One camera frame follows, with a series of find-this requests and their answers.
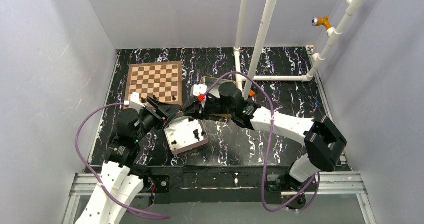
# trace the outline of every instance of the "red button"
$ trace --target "red button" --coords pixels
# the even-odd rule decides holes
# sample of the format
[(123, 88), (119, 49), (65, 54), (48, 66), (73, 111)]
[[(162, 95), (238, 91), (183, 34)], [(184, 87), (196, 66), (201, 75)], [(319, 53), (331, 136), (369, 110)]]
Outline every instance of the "red button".
[(203, 101), (205, 99), (205, 96), (203, 94), (200, 94), (197, 99), (199, 99), (199, 101)]

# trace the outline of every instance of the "white wall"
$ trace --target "white wall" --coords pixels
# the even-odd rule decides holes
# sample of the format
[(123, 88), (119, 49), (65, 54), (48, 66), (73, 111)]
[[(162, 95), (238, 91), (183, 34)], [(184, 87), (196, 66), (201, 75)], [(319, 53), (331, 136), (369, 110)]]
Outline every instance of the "white wall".
[[(314, 44), (337, 0), (278, 0), (266, 46)], [(116, 49), (233, 47), (241, 0), (90, 0)], [(266, 0), (248, 0), (241, 45), (255, 46)]]
[[(424, 1), (366, 0), (320, 70), (377, 223), (423, 223)], [(336, 24), (346, 10), (337, 3)], [(327, 38), (323, 33), (316, 50)]]
[(61, 223), (116, 51), (88, 0), (0, 0), (0, 50), (0, 222)]

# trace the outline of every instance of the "wooden chessboard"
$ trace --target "wooden chessboard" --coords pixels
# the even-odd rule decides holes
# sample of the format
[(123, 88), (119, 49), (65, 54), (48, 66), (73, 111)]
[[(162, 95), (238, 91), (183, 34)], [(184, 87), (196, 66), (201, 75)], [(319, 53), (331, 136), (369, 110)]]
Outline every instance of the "wooden chessboard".
[(140, 93), (140, 102), (147, 97), (159, 102), (183, 105), (183, 67), (181, 61), (129, 65), (125, 100), (133, 92)]

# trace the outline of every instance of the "orange object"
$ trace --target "orange object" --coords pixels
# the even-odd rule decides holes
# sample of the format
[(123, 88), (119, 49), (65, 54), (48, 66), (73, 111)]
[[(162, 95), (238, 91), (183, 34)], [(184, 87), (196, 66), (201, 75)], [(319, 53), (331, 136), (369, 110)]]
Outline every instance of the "orange object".
[(312, 21), (312, 25), (314, 27), (319, 27), (319, 26), (324, 26), (327, 30), (332, 28), (330, 22), (329, 22), (329, 17), (316, 17), (313, 19)]

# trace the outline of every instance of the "black marble table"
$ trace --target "black marble table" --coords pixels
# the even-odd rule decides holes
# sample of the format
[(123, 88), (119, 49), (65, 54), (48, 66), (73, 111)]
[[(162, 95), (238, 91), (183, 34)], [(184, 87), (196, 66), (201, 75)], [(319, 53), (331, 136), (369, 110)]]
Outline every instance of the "black marble table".
[[(241, 49), (241, 69), (248, 72), (253, 48)], [(124, 101), (130, 64), (155, 62), (182, 62), (183, 103), (187, 103), (190, 87), (200, 79), (220, 77), (235, 70), (232, 48), (178, 48), (178, 49), (125, 49), (118, 51), (117, 66), (107, 103)], [(304, 47), (264, 48), (257, 75), (299, 76), (311, 68)], [(317, 83), (311, 82), (259, 82), (272, 98), (280, 113), (300, 118), (319, 118), (325, 115)], [(269, 108), (263, 94), (254, 100)], [(120, 107), (105, 111), (92, 155), (92, 165), (104, 161), (107, 140), (114, 127)], [(141, 142), (138, 163), (148, 166), (263, 166), (269, 134), (239, 128), (228, 119), (222, 122), (205, 121), (209, 143), (191, 151), (173, 155), (163, 131), (153, 130)], [(289, 166), (306, 153), (299, 143), (283, 136), (273, 135), (270, 166)]]

